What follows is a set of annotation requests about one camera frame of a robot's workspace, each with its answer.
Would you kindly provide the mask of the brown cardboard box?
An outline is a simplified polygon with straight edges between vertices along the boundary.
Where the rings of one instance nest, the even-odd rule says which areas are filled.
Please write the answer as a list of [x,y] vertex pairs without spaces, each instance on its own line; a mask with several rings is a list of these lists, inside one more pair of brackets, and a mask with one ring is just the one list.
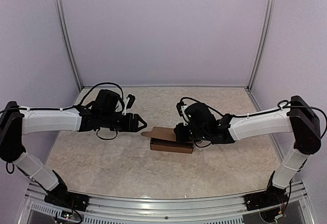
[[192,154],[192,143],[180,143],[176,141],[176,135],[172,128],[153,127],[150,131],[141,132],[143,137],[150,139],[152,151]]

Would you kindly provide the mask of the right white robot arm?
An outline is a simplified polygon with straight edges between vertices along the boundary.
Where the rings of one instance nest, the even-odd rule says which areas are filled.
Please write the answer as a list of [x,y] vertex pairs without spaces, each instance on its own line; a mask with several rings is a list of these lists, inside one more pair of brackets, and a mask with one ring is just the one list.
[[178,143],[232,144],[242,139],[274,133],[292,133],[295,142],[280,166],[270,177],[261,200],[273,205],[280,199],[282,190],[306,163],[308,157],[321,148],[326,131],[320,127],[315,113],[321,109],[309,106],[300,96],[282,100],[275,108],[244,115],[224,114],[220,119],[213,115],[215,109],[195,100],[186,105],[184,98],[176,105],[183,122],[176,125],[174,134]]

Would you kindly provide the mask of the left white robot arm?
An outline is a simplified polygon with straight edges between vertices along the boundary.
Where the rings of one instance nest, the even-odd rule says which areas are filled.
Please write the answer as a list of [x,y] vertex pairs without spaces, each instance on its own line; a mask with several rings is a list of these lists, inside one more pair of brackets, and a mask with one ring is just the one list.
[[98,132],[100,129],[136,133],[145,129],[147,123],[138,114],[128,112],[134,101],[132,94],[123,97],[102,89],[88,104],[79,103],[67,108],[21,107],[17,102],[8,102],[1,111],[1,159],[22,170],[59,205],[66,206],[72,200],[66,184],[26,150],[22,137],[39,132]]

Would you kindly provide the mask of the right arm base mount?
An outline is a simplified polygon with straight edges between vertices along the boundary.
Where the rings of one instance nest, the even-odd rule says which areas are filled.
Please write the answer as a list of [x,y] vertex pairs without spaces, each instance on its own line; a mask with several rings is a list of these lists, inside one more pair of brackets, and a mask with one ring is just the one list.
[[285,204],[288,196],[285,191],[260,191],[244,196],[247,211],[258,210],[275,205]]

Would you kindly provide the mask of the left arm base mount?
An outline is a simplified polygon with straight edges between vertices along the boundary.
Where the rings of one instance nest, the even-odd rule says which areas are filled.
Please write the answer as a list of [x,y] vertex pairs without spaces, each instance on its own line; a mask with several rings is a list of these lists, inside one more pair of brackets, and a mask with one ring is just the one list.
[[55,206],[85,212],[88,207],[89,196],[70,191],[51,191],[46,194],[44,201]]

